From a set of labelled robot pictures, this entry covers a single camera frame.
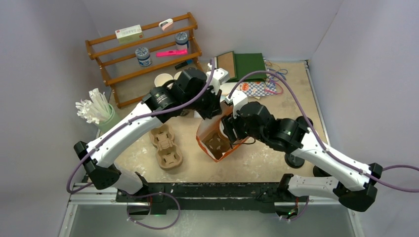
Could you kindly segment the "orange paper bag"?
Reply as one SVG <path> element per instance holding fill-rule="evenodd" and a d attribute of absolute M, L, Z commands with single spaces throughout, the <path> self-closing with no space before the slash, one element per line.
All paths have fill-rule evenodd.
<path fill-rule="evenodd" d="M 222 113 L 211 119 L 203 119 L 196 132 L 196 140 L 199 147 L 212 158 L 214 162 L 221 161 L 248 140 L 248 138 L 244 138 L 231 142 L 223 133 L 221 119 L 231 115 L 233 113 L 233 108 L 224 102 L 221 102 L 220 106 Z"/>

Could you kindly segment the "pulp cup carrier tray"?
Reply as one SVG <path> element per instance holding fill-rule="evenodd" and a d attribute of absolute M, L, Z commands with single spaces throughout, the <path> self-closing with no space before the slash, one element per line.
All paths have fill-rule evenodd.
<path fill-rule="evenodd" d="M 149 138 L 156 150 L 158 165 L 163 170 L 171 170 L 179 167 L 183 163 L 183 154 L 177 144 L 175 144 L 175 134 L 169 124 L 149 131 Z"/>

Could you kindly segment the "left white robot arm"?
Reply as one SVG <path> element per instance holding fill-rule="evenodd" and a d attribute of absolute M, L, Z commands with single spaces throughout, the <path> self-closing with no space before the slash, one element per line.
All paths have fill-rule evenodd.
<path fill-rule="evenodd" d="M 135 202 L 145 200 L 147 188 L 140 176 L 118 168 L 114 164 L 116 158 L 140 137 L 184 110 L 196 111 L 203 119 L 221 114 L 220 86 L 228 77 L 223 69 L 207 73 L 186 69 L 177 79 L 152 88 L 128 116 L 102 136 L 89 143 L 76 143 L 74 149 L 91 184 L 98 190 L 123 190 Z"/>

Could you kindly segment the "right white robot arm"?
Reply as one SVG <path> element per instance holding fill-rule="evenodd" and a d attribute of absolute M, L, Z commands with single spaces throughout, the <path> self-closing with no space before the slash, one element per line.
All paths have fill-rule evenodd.
<path fill-rule="evenodd" d="M 223 133 L 230 141 L 252 137 L 275 151 L 308 161 L 328 174 L 327 177 L 283 175 L 277 188 L 280 199 L 331 198 L 358 212 L 366 211 L 375 202 L 374 179 L 381 177 L 381 165 L 349 158 L 318 140 L 309 124 L 291 118 L 275 118 L 259 102 L 226 100 L 225 104 L 232 108 L 232 113 L 223 117 L 221 123 Z"/>

